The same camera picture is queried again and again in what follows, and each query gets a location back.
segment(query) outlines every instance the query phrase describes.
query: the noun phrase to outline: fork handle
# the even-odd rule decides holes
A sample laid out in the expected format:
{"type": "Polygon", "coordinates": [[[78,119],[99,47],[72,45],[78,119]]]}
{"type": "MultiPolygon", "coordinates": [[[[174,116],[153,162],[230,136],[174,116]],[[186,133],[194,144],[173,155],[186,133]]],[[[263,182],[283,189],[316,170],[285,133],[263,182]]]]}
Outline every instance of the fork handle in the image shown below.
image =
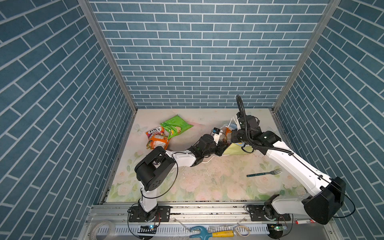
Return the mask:
{"type": "Polygon", "coordinates": [[[269,174],[269,172],[261,172],[261,173],[255,173],[255,174],[248,174],[247,177],[254,177],[254,176],[261,176],[269,174]]]}

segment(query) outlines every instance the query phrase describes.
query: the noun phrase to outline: robotic arm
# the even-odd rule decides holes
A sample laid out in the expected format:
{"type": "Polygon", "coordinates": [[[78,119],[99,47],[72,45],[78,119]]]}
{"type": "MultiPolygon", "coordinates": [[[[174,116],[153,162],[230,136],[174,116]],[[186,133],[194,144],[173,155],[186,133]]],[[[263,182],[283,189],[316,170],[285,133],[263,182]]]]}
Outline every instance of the robotic arm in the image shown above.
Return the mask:
{"type": "MultiPolygon", "coordinates": [[[[339,177],[332,179],[313,167],[294,153],[275,133],[262,132],[256,118],[245,115],[240,96],[237,96],[237,100],[240,128],[232,131],[232,142],[244,142],[272,158],[308,191],[297,197],[273,195],[264,204],[265,216],[273,219],[281,214],[302,214],[310,216],[318,223],[327,224],[343,205],[345,182],[339,177]]],[[[135,172],[142,191],[139,209],[145,219],[153,219],[157,211],[156,188],[173,167],[193,167],[213,153],[222,155],[226,146],[220,145],[220,135],[220,129],[214,128],[211,134],[203,135],[195,145],[185,151],[172,152],[157,147],[139,162],[135,172]]]]}

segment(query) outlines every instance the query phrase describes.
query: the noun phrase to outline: black mounting plate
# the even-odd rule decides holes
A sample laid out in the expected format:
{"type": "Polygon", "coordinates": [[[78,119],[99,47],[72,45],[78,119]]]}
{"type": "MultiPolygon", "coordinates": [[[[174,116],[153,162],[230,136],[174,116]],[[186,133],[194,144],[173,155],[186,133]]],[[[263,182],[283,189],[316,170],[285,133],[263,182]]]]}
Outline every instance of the black mounting plate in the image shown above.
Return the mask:
{"type": "MultiPolygon", "coordinates": [[[[139,207],[134,206],[131,208],[131,213],[129,215],[129,222],[145,222],[144,216],[141,216],[139,207]]],[[[158,216],[158,213],[160,213],[160,222],[169,222],[169,216],[170,216],[170,206],[158,206],[156,215],[158,216]]]]}
{"type": "MultiPolygon", "coordinates": [[[[263,211],[264,205],[247,205],[247,210],[249,211],[249,216],[251,217],[251,221],[259,222],[259,221],[270,221],[265,217],[265,213],[263,211]]],[[[290,221],[291,216],[289,214],[283,214],[280,216],[280,221],[290,221]]]]}

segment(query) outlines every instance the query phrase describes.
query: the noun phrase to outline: brick wall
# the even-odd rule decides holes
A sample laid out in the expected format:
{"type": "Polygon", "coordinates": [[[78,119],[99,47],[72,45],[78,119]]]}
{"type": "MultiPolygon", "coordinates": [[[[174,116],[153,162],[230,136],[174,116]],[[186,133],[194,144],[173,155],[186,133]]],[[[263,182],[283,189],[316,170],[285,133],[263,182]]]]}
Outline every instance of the brick wall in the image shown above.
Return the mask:
{"type": "Polygon", "coordinates": [[[132,112],[76,0],[0,11],[0,239],[72,239],[132,112]]]}
{"type": "Polygon", "coordinates": [[[139,108],[270,108],[328,0],[91,0],[139,108]]]}
{"type": "Polygon", "coordinates": [[[335,221],[351,240],[384,233],[383,12],[381,0],[342,0],[278,110],[295,151],[347,182],[357,211],[335,221]]]}

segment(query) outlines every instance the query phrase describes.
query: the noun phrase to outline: yellow handle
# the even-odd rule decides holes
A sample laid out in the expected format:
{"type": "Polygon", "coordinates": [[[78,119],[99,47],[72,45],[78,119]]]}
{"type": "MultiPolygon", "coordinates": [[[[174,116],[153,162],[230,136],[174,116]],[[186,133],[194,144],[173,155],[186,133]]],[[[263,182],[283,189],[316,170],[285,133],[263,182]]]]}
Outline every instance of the yellow handle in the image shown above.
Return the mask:
{"type": "Polygon", "coordinates": [[[221,231],[212,233],[212,237],[233,237],[233,231],[221,231]]]}

